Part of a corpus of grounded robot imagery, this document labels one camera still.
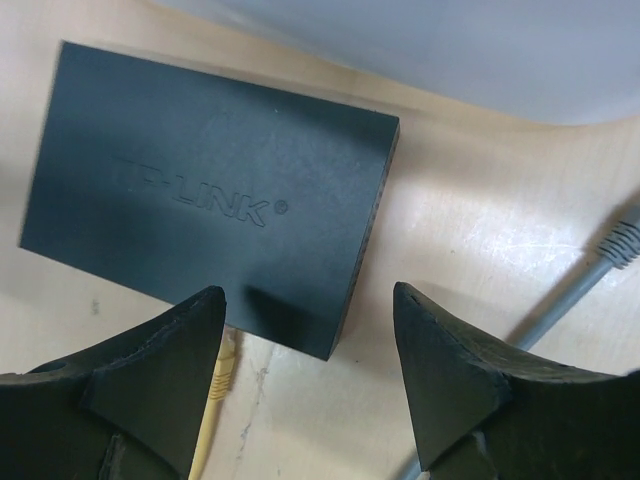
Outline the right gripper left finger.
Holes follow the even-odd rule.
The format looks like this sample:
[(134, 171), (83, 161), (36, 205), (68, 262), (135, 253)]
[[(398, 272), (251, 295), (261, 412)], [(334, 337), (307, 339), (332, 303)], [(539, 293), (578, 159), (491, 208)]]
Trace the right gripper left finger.
[(186, 479), (225, 323), (207, 287), (74, 354), (1, 376), (4, 479)]

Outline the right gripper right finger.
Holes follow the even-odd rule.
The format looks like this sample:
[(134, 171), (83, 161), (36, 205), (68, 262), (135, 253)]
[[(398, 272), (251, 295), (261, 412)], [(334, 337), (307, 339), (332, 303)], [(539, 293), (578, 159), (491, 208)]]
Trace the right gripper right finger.
[(412, 285), (393, 290), (420, 466), (434, 479), (635, 479), (639, 375), (519, 350)]

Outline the black network switch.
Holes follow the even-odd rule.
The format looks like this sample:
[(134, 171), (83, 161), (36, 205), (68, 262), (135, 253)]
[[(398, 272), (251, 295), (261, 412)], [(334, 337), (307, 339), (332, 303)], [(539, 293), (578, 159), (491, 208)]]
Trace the black network switch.
[(396, 116), (62, 44), (20, 246), (325, 360), (343, 329)]

